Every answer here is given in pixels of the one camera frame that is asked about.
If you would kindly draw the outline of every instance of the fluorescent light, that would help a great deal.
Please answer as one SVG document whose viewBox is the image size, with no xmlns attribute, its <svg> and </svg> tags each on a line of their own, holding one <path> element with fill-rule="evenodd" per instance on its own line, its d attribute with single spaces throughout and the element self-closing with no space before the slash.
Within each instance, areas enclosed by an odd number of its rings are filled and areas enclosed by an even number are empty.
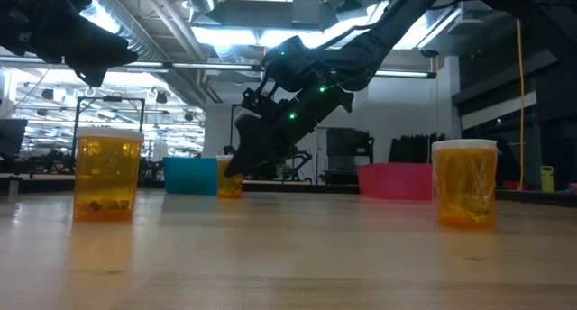
<svg viewBox="0 0 577 310">
<path fill-rule="evenodd" d="M 140 113 L 141 110 L 135 110 L 135 109 L 119 109 L 116 110 L 116 112 L 118 113 Z M 165 111 L 165 110 L 144 110 L 145 114 L 166 114 L 169 111 Z"/>
<path fill-rule="evenodd" d="M 230 70 L 230 71 L 253 71 L 254 66 L 260 68 L 259 65 L 246 64 L 227 64 L 227 63 L 173 63 L 174 68 L 193 68 L 203 70 Z"/>
<path fill-rule="evenodd" d="M 169 73 L 167 68 L 127 68 L 127 72 Z"/>
<path fill-rule="evenodd" d="M 398 77 L 398 78 L 429 78 L 428 72 L 400 71 L 400 70 L 378 70 L 376 77 Z"/>
<path fill-rule="evenodd" d="M 14 63 L 45 63 L 40 58 L 31 57 L 0 57 L 0 62 L 14 62 Z"/>
<path fill-rule="evenodd" d="M 400 41 L 395 44 L 395 50 L 411 50 L 426 37 L 426 18 L 421 16 L 408 31 L 403 35 Z"/>
<path fill-rule="evenodd" d="M 134 68 L 161 68 L 162 62 L 133 62 L 125 66 Z"/>
<path fill-rule="evenodd" d="M 210 45 L 255 45 L 256 37 L 251 30 L 193 27 L 192 32 L 200 43 Z"/>
<path fill-rule="evenodd" d="M 97 113 L 101 114 L 104 117 L 108 117 L 108 118 L 115 118 L 116 117 L 116 113 L 109 112 L 106 110 L 99 110 Z"/>
<path fill-rule="evenodd" d="M 455 11 L 449 15 L 442 23 L 436 26 L 420 43 L 417 47 L 423 49 L 430 41 L 432 41 L 437 35 L 439 35 L 450 23 L 454 21 L 461 14 L 461 8 L 455 9 Z"/>
</svg>

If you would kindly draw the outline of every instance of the pink container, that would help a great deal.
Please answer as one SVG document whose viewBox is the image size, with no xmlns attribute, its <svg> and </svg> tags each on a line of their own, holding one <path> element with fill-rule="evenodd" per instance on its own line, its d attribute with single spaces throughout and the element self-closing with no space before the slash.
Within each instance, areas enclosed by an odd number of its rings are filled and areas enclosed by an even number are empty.
<svg viewBox="0 0 577 310">
<path fill-rule="evenodd" d="M 433 201 L 433 165 L 377 163 L 357 167 L 361 196 L 419 204 Z"/>
</svg>

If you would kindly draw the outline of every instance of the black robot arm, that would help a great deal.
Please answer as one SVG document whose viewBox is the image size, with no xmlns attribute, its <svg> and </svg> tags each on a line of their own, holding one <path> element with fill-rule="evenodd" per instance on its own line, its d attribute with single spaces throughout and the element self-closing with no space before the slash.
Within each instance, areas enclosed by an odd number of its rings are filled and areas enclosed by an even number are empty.
<svg viewBox="0 0 577 310">
<path fill-rule="evenodd" d="M 135 62 L 128 41 L 91 23 L 80 12 L 92 0 L 0 0 L 0 46 L 15 55 L 35 53 L 66 63 L 91 87 L 109 68 Z"/>
<path fill-rule="evenodd" d="M 328 48 L 346 34 L 312 50 L 298 37 L 270 50 L 262 60 L 265 79 L 243 93 L 242 106 L 261 117 L 244 115 L 237 121 L 240 144 L 225 174 L 249 174 L 262 163 L 282 160 L 339 105 L 351 112 L 353 93 L 347 90 L 368 86 L 393 46 L 434 1 L 398 0 L 375 24 L 359 27 L 368 31 L 340 50 Z M 577 0 L 482 1 L 519 18 L 561 62 L 577 65 Z M 276 82 L 273 92 L 281 87 L 298 93 L 273 101 L 272 94 L 261 94 L 268 77 Z"/>
</svg>

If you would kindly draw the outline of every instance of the wooden table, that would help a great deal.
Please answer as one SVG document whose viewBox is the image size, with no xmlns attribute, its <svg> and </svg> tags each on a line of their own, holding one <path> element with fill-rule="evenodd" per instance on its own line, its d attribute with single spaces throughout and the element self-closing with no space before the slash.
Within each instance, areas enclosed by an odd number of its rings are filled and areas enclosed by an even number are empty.
<svg viewBox="0 0 577 310">
<path fill-rule="evenodd" d="M 3 310 L 577 308 L 577 209 L 499 202 L 483 233 L 358 196 L 143 190 L 132 225 L 19 198 L 0 202 Z"/>
</svg>

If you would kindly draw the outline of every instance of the orange plastic container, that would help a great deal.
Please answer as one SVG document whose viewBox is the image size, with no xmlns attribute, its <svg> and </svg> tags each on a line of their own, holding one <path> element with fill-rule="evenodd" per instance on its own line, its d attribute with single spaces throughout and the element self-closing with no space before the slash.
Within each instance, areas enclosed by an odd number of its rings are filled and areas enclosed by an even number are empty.
<svg viewBox="0 0 577 310">
<path fill-rule="evenodd" d="M 133 218 L 144 135 L 110 128 L 78 128 L 74 221 Z"/>
<path fill-rule="evenodd" d="M 218 198 L 238 199 L 243 195 L 243 175 L 235 175 L 227 178 L 224 175 L 224 170 L 231 162 L 233 156 L 218 156 L 216 157 L 217 172 L 218 172 Z"/>
<path fill-rule="evenodd" d="M 497 143 L 449 140 L 433 144 L 433 181 L 439 223 L 456 228 L 494 227 Z"/>
</svg>

